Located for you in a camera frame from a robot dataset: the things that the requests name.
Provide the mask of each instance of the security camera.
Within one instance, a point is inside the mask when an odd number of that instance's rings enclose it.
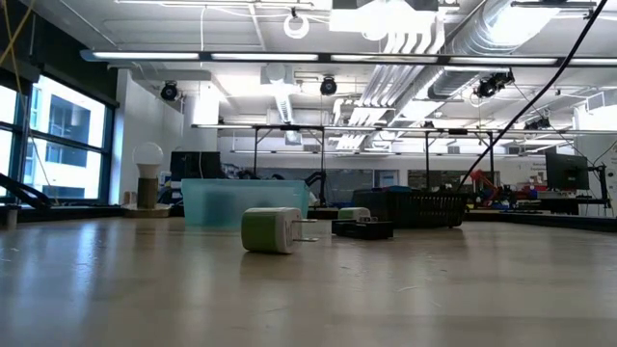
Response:
[[[322,95],[330,96],[336,93],[336,82],[332,76],[324,77],[324,81],[321,82],[321,88],[319,89]]]
[[[161,97],[166,101],[177,101],[180,98],[180,93],[177,90],[177,82],[165,82],[165,87],[161,90]]]

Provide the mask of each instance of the metal pole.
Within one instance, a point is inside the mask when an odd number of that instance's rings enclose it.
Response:
[[[489,144],[493,144],[493,132],[489,131]],[[491,148],[491,152],[490,152],[490,157],[491,157],[491,183],[493,183],[493,185],[495,185],[495,154],[493,153],[493,147],[490,146]]]
[[[259,139],[257,137],[257,133],[259,132],[259,128],[255,128],[255,152],[253,153],[253,174],[257,176],[257,145],[259,144]]]
[[[428,164],[428,156],[429,156],[429,154],[428,154],[428,147],[430,147],[430,145],[428,144],[428,134],[429,134],[429,131],[427,131],[424,134],[424,140],[425,140],[425,144],[426,144],[426,149],[425,149],[425,151],[426,151],[426,190],[428,192],[430,192],[430,189],[431,189],[431,178],[430,178],[430,174],[429,174],[429,164]]]
[[[324,169],[325,166],[325,162],[326,162],[326,152],[325,152],[325,146],[326,146],[326,132],[324,130],[321,130],[321,180],[320,180],[320,186],[319,186],[319,204],[321,204],[322,206],[326,205],[326,192],[325,192],[325,188],[326,188],[326,171]]]

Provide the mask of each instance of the black cable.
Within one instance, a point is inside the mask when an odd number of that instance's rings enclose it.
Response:
[[[570,53],[568,53],[568,56],[564,59],[563,63],[561,64],[561,66],[559,67],[557,72],[554,74],[554,76],[552,76],[552,78],[549,80],[547,85],[544,86],[544,88],[541,91],[539,91],[533,97],[533,99],[529,103],[527,103],[523,107],[523,109],[514,118],[512,118],[512,120],[510,120],[510,122],[505,126],[503,131],[501,131],[496,136],[496,138],[493,140],[493,142],[475,160],[473,165],[471,165],[471,167],[469,168],[467,173],[465,173],[465,177],[463,177],[463,179],[461,180],[461,183],[459,184],[459,186],[458,186],[458,188],[456,190],[457,192],[459,192],[461,190],[461,188],[463,188],[463,184],[465,183],[465,181],[467,180],[469,175],[473,172],[473,169],[475,169],[475,167],[480,163],[480,161],[482,161],[482,159],[484,159],[484,157],[491,151],[491,149],[495,146],[495,144],[497,142],[499,142],[499,140],[501,140],[503,135],[505,135],[505,133],[508,132],[508,130],[510,130],[510,128],[514,125],[514,123],[516,123],[517,120],[519,120],[519,118],[522,115],[524,115],[527,112],[527,110],[529,110],[531,108],[531,106],[533,106],[533,104],[536,103],[550,89],[550,87],[557,81],[559,76],[561,76],[561,74],[566,69],[566,67],[568,66],[568,64],[572,60],[572,58],[574,58],[575,54],[577,53],[578,48],[580,47],[582,42],[585,40],[585,37],[587,36],[587,33],[589,33],[589,30],[593,26],[594,22],[596,21],[596,19],[598,19],[598,16],[600,15],[600,13],[602,12],[602,9],[604,8],[604,5],[606,5],[606,2],[607,2],[607,0],[602,0],[600,2],[600,4],[598,5],[598,7],[596,8],[596,10],[593,12],[593,14],[589,17],[589,21],[587,21],[587,24],[582,29],[582,32],[580,32],[580,35],[578,36],[578,39],[575,42],[575,44],[572,46],[572,49],[570,50]]]

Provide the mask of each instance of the fluorescent light fixture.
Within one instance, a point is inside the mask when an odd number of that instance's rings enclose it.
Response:
[[[213,61],[270,61],[270,62],[316,62],[317,54],[286,53],[212,53]]]
[[[103,60],[166,60],[198,61],[199,53],[182,52],[94,52],[93,56]]]
[[[409,55],[382,55],[382,54],[333,54],[333,62],[342,63],[395,63],[395,64],[434,64],[437,57],[431,56],[409,56]]]
[[[456,72],[509,72],[508,67],[443,67],[446,71]]]
[[[252,125],[243,124],[193,124],[200,129],[253,129]]]
[[[460,65],[497,65],[497,66],[552,66],[557,58],[529,57],[452,57],[451,64]]]
[[[384,131],[408,131],[408,132],[426,132],[427,129],[424,128],[397,128],[397,127],[387,127],[383,129]]]
[[[247,149],[242,149],[242,150],[230,150],[230,153],[236,153],[236,154],[255,154],[254,150],[247,150]],[[257,154],[284,154],[284,155],[289,155],[289,154],[303,154],[303,155],[321,155],[321,152],[311,152],[311,151],[304,151],[304,150],[258,150]],[[390,153],[377,153],[377,152],[360,152],[360,151],[327,151],[324,152],[324,154],[327,155],[362,155],[362,156],[391,156],[391,155],[404,155],[404,156],[417,156],[417,157],[424,157],[426,156],[426,153],[424,152],[390,152]],[[429,156],[446,156],[446,157],[477,157],[480,154],[474,154],[474,153],[461,153],[461,154],[446,154],[446,153],[430,153],[429,152]],[[521,155],[519,154],[495,154],[495,158],[497,157],[520,157]],[[526,154],[525,157],[544,157],[543,155],[537,155],[537,154]]]
[[[325,130],[340,130],[340,131],[375,131],[374,126],[324,126]]]
[[[246,7],[254,5],[257,8],[268,7],[295,7],[298,9],[312,9],[313,4],[310,2],[292,2],[292,1],[253,1],[253,0],[116,0],[118,4],[136,4],[136,5],[161,5],[166,7]]]
[[[230,153],[239,153],[239,154],[255,154],[254,150],[230,150]],[[274,150],[258,150],[257,154],[276,154],[277,152]]]
[[[588,66],[617,66],[617,59],[614,58],[573,58],[570,65]]]

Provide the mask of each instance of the red object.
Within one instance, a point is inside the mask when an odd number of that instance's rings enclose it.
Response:
[[[493,182],[491,182],[489,178],[487,178],[484,175],[484,173],[481,170],[476,170],[472,172],[470,176],[471,176],[471,179],[473,179],[474,181],[482,181],[482,183],[485,186],[491,189],[491,195],[489,196],[489,198],[482,202],[483,205],[488,207],[490,204],[490,201],[493,201],[493,199],[497,195],[497,191],[498,191],[497,187],[493,184]]]

